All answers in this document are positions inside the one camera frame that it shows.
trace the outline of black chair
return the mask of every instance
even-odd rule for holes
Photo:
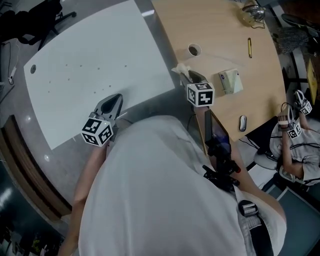
[[[10,2],[2,2],[1,4],[0,4],[0,11],[2,10],[2,8],[3,7],[12,7],[12,3],[10,3]]]
[[[29,12],[20,11],[15,15],[13,15],[13,11],[5,12],[0,16],[0,42],[18,38],[22,44],[32,46],[41,41],[38,48],[39,51],[44,45],[50,31],[59,35],[55,25],[70,16],[77,16],[75,11],[65,16],[63,16],[61,11],[60,0],[45,0]],[[25,37],[26,35],[31,35],[33,38],[28,40]]]

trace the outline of white board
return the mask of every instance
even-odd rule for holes
[[[36,70],[31,74],[31,67]],[[174,88],[136,3],[71,26],[24,66],[31,103],[51,149],[80,133],[97,103],[123,95],[122,110]]]

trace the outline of buckle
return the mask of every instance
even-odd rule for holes
[[[242,200],[238,204],[238,208],[242,216],[246,218],[258,214],[258,207],[256,204],[248,200]]]

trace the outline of hand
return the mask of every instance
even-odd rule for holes
[[[287,115],[281,115],[282,113],[280,113],[280,115],[278,116],[278,122],[279,121],[288,121],[288,116]],[[289,121],[288,124],[281,124],[280,127],[282,129],[286,129],[289,127]]]

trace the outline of pencil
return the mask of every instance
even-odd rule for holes
[[[252,43],[251,38],[248,38],[248,52],[249,52],[249,58],[252,59]]]

